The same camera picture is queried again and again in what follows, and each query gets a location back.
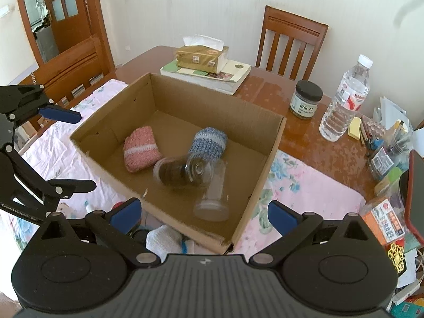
white label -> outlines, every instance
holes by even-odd
[[[312,117],[317,110],[318,104],[305,103],[296,94],[293,94],[290,107],[294,112],[303,117]]]
[[[380,175],[385,174],[393,166],[393,161],[387,155],[384,147],[381,147],[381,149],[377,152],[371,161]]]
[[[347,84],[347,81],[344,75],[343,75],[342,82],[340,82],[339,88],[337,89],[337,92],[340,92],[340,96],[344,96],[343,94],[345,92],[348,92],[348,98],[343,103],[343,107],[351,111],[358,111],[362,103],[364,102],[365,98],[367,97],[366,95],[360,94],[356,92],[355,90],[353,90]]]
[[[398,217],[388,199],[385,199],[377,207],[371,210],[374,219],[378,223],[380,231],[383,233],[387,243],[399,239],[405,235]]]

pink knitted sock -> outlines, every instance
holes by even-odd
[[[162,158],[151,127],[138,128],[125,139],[124,161],[129,172],[145,169]]]

blue knitted sock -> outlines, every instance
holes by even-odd
[[[212,160],[218,159],[227,146],[228,136],[221,130],[208,127],[200,130],[194,136],[190,153],[202,152]]]

white stripe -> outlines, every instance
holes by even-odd
[[[141,152],[145,152],[145,151],[151,151],[152,149],[157,149],[158,146],[156,146],[156,144],[151,143],[151,144],[144,144],[142,146],[138,146],[138,147],[132,147],[127,149],[124,152],[124,156],[129,156],[131,154],[135,154],[135,153],[141,153]]]
[[[196,136],[195,140],[199,140],[199,139],[211,140],[212,142],[219,144],[223,149],[225,149],[226,147],[226,143],[224,142],[222,137],[219,137],[215,134],[206,134],[206,135],[200,134]]]

cardboard box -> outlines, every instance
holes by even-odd
[[[228,47],[218,51],[203,45],[182,46],[175,58],[178,67],[218,74],[228,62]]]
[[[129,173],[123,143],[133,130],[150,125],[166,157],[184,155],[194,135],[215,127],[228,135],[223,159],[230,217],[208,222],[193,213],[189,190],[158,185],[153,167]],[[223,254],[251,218],[277,152],[285,118],[239,98],[158,74],[146,74],[97,110],[71,136],[95,172],[143,209],[210,250]]]

